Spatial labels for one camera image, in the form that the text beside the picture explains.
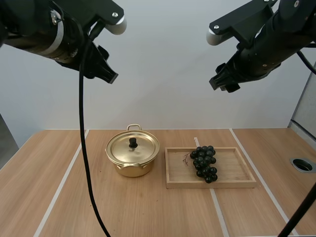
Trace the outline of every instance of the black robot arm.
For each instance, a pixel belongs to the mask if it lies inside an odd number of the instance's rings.
[[[239,83],[265,78],[281,62],[316,40],[316,1],[253,0],[210,23],[207,41],[217,45],[230,37],[239,44],[237,52],[217,67],[210,80],[213,89],[228,92],[240,89]]]
[[[111,0],[1,0],[0,46],[13,47],[79,70],[88,33],[97,23],[113,34],[126,28],[124,10]],[[84,75],[113,83],[117,77],[107,64],[108,52],[91,44]]]

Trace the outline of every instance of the white tape line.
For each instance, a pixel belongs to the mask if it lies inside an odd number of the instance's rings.
[[[199,147],[199,143],[198,143],[198,138],[197,137],[194,138],[194,141],[196,142],[196,146]]]
[[[196,142],[196,146],[199,147],[198,138],[195,137],[194,140]],[[227,227],[226,227],[226,223],[225,223],[225,220],[224,220],[224,217],[223,217],[223,214],[222,214],[221,207],[220,207],[220,205],[218,203],[216,193],[215,193],[214,189],[210,189],[210,191],[211,191],[212,199],[213,199],[214,206],[215,206],[215,209],[216,209],[216,212],[217,212],[217,217],[218,217],[219,223],[220,223],[221,228],[222,228],[223,236],[224,237],[229,237],[228,230],[227,230]]]
[[[280,206],[280,204],[278,203],[277,199],[275,198],[275,196],[273,195],[273,193],[271,192],[271,190],[269,189],[267,183],[264,181],[264,179],[262,178],[261,174],[259,173],[259,171],[257,170],[255,164],[252,162],[250,156],[248,155],[248,153],[246,152],[245,148],[242,146],[241,142],[238,140],[236,134],[234,133],[234,131],[230,128],[229,129],[230,132],[232,133],[232,136],[235,138],[236,142],[238,143],[240,149],[242,150],[242,152],[244,153],[244,155],[246,156],[248,162],[250,163],[251,167],[253,168],[253,170],[255,171],[256,175],[258,176],[260,182],[262,183],[263,187],[265,188],[266,192],[268,193],[269,197],[271,198],[272,202],[274,203],[274,205],[276,206],[277,210],[279,211],[280,215],[282,216],[283,220],[287,223],[288,222],[288,218],[286,216],[286,214],[284,213],[282,207]],[[292,233],[294,234],[294,236],[299,236],[299,234],[297,233],[297,231],[295,229],[293,229]]]
[[[85,138],[88,136],[88,133],[89,133],[89,129],[87,129],[85,131],[85,134],[84,134]],[[67,178],[68,178],[68,175],[69,175],[69,173],[70,173],[70,171],[71,171],[71,169],[72,169],[72,167],[73,167],[73,165],[74,165],[74,163],[75,163],[75,161],[77,159],[77,156],[79,155],[80,150],[81,150],[81,143],[79,144],[78,149],[76,150],[76,153],[74,154],[74,157],[71,160],[71,162],[70,162],[70,164],[69,164],[69,166],[68,166],[68,168],[66,170],[66,173],[64,174],[64,177],[61,180],[61,182],[60,182],[60,184],[59,184],[59,186],[58,186],[58,188],[57,188],[57,190],[55,192],[55,195],[54,195],[53,199],[51,200],[51,202],[50,202],[50,204],[48,206],[48,209],[47,209],[47,211],[45,212],[45,214],[43,216],[43,219],[41,220],[41,222],[39,224],[39,227],[38,227],[38,229],[36,230],[36,232],[34,234],[34,237],[40,236],[40,232],[42,231],[42,229],[43,229],[43,227],[44,227],[44,225],[45,225],[45,223],[46,223],[46,221],[47,221],[47,219],[48,219],[48,217],[50,215],[50,212],[52,211],[52,209],[53,209],[53,207],[55,205],[55,202],[56,202],[56,200],[57,200],[57,198],[58,198],[58,196],[59,196],[59,194],[60,194],[60,192],[61,192],[61,190],[62,190],[62,188],[63,188],[63,186],[64,186],[64,184],[65,184],[65,182],[67,180]]]

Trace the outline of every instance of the black pole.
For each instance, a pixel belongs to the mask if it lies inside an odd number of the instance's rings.
[[[304,216],[307,210],[312,206],[315,199],[316,199],[316,183],[314,184],[310,192],[307,194],[306,198],[301,203],[299,208],[296,210],[292,218],[285,225],[284,229],[281,231],[278,237],[287,237],[290,235],[290,233],[292,232],[294,227],[297,225],[297,223],[301,220],[301,218]]]

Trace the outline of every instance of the wooden tray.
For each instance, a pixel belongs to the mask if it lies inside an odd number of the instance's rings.
[[[187,165],[183,161],[185,155],[196,148],[165,148],[167,189],[234,189],[254,188],[256,180],[236,147],[217,147],[216,163],[218,180],[207,184],[196,175],[193,160],[187,156]]]

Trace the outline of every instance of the silver band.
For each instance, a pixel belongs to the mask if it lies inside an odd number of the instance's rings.
[[[57,11],[55,11],[55,13],[59,18],[61,17]],[[58,22],[58,25],[57,25],[57,34],[56,34],[56,38],[54,42],[50,45],[50,47],[48,47],[42,52],[39,52],[38,55],[45,56],[54,52],[63,41],[63,37],[64,37],[64,23],[60,21]]]

